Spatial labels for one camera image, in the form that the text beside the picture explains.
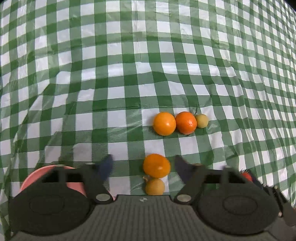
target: checkered tablecloth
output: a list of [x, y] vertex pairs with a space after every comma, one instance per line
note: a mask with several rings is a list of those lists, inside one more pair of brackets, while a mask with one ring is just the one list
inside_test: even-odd
[[[159, 153], [167, 194], [183, 185], [182, 155], [251, 168], [295, 205], [296, 23], [283, 0], [6, 0], [0, 16], [1, 234], [31, 172], [108, 153], [114, 196], [143, 194], [143, 159]], [[153, 132], [160, 111], [196, 108], [207, 128]]]

